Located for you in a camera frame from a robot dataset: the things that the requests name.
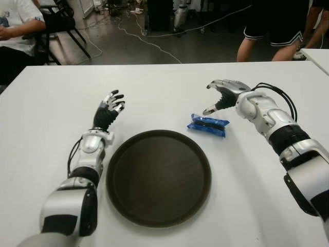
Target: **person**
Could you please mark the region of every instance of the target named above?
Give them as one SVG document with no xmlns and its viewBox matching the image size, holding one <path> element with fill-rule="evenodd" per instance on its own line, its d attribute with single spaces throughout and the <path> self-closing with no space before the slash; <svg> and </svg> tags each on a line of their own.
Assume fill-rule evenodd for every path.
<svg viewBox="0 0 329 247">
<path fill-rule="evenodd" d="M 312 6 L 307 16 L 306 27 L 303 36 L 305 39 L 309 38 L 310 33 L 314 28 L 321 11 L 322 15 L 318 27 L 316 28 L 309 42 L 300 45 L 298 52 L 296 52 L 296 54 L 294 55 L 294 59 L 305 60 L 306 57 L 302 52 L 300 52 L 300 49 L 315 48 L 316 45 L 320 42 L 320 40 L 323 39 L 325 33 L 329 29 L 329 0 L 313 0 Z"/>
<path fill-rule="evenodd" d="M 0 85 L 8 85 L 28 65 L 35 65 L 35 40 L 22 36 L 46 28 L 32 0 L 0 1 Z"/>
<path fill-rule="evenodd" d="M 272 61 L 290 61 L 303 39 L 307 12 L 308 0 L 253 0 L 237 61 L 248 61 L 257 40 L 268 32 L 271 45 L 280 48 Z"/>
</svg>

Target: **tabletop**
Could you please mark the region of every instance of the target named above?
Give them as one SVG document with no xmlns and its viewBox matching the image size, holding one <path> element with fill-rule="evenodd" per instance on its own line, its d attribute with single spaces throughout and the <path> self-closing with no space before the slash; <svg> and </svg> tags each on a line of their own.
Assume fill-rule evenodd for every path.
<svg viewBox="0 0 329 247">
<path fill-rule="evenodd" d="M 329 49 L 301 49 L 302 53 L 329 75 Z"/>
<path fill-rule="evenodd" d="M 214 79 L 280 87 L 294 101 L 302 129 L 329 148 L 329 83 L 311 61 L 27 67 L 0 95 L 2 246 L 16 246 L 38 233 L 42 204 L 65 180 L 72 145 L 114 89 L 125 94 L 126 109 L 110 126 L 115 140 L 104 164 L 140 132 L 173 130 L 203 149 L 211 190 L 191 219 L 154 229 L 135 225 L 116 211 L 103 175 L 98 227 L 81 247 L 328 246 L 320 218 L 304 213 L 286 187 L 278 156 L 234 108 L 211 115 L 230 121 L 226 138 L 187 129 L 192 113 L 201 114 L 219 99 L 217 91 L 206 89 Z M 279 95 L 266 92 L 288 111 Z"/>
</svg>

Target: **black chair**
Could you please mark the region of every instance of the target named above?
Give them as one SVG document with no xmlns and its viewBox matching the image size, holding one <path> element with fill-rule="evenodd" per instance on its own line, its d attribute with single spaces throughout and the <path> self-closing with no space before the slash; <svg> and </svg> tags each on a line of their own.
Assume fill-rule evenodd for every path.
<svg viewBox="0 0 329 247">
<path fill-rule="evenodd" d="M 69 6 L 66 0 L 54 0 L 54 1 L 56 5 L 40 6 L 40 10 L 44 16 L 45 24 L 46 24 L 46 30 L 44 30 L 41 34 L 46 35 L 46 44 L 44 44 L 41 37 L 36 37 L 37 43 L 40 44 L 46 50 L 46 52 L 49 54 L 49 56 L 53 59 L 53 61 L 57 65 L 61 65 L 58 59 L 49 50 L 50 34 L 66 31 L 68 35 L 70 35 L 70 37 L 74 40 L 74 42 L 79 46 L 79 48 L 86 54 L 86 56 L 90 58 L 89 53 L 85 50 L 85 48 L 80 44 L 80 42 L 76 39 L 76 37 L 71 32 L 74 30 L 78 34 L 78 36 L 82 39 L 82 41 L 86 43 L 84 37 L 76 29 L 76 21 L 73 18 L 74 16 L 73 9 Z"/>
</svg>

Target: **plastic wrapper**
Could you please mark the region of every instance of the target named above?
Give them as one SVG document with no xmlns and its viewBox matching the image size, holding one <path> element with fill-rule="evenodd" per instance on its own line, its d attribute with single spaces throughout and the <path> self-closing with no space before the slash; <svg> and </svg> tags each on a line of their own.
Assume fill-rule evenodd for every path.
<svg viewBox="0 0 329 247">
<path fill-rule="evenodd" d="M 187 126 L 189 129 L 206 131 L 221 137 L 225 137 L 225 126 L 230 122 L 210 117 L 200 117 L 192 114 L 192 122 Z"/>
</svg>

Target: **robotic arm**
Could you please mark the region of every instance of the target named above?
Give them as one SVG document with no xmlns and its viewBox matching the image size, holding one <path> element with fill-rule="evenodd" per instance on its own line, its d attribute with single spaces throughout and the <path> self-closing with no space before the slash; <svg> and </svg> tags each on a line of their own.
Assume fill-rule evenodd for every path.
<svg viewBox="0 0 329 247">
<path fill-rule="evenodd" d="M 124 109 L 124 101 L 116 101 L 123 95 L 117 93 L 115 90 L 101 101 L 93 128 L 87 130 L 74 146 L 79 151 L 78 161 L 71 172 L 71 152 L 67 180 L 47 198 L 42 208 L 41 233 L 26 239 L 19 247 L 78 246 L 81 237 L 95 231 L 97 186 L 103 170 L 102 161 L 105 148 L 114 139 L 113 133 L 108 133 L 107 129 Z"/>
<path fill-rule="evenodd" d="M 237 113 L 253 123 L 286 169 L 284 181 L 304 212 L 322 219 L 329 241 L 329 152 L 309 137 L 274 100 L 239 81 L 216 80 L 207 88 L 222 98 L 204 110 L 209 115 L 235 106 Z"/>
<path fill-rule="evenodd" d="M 181 26 L 185 23 L 192 0 L 180 0 L 179 7 L 175 12 L 174 32 L 180 32 Z"/>
</svg>

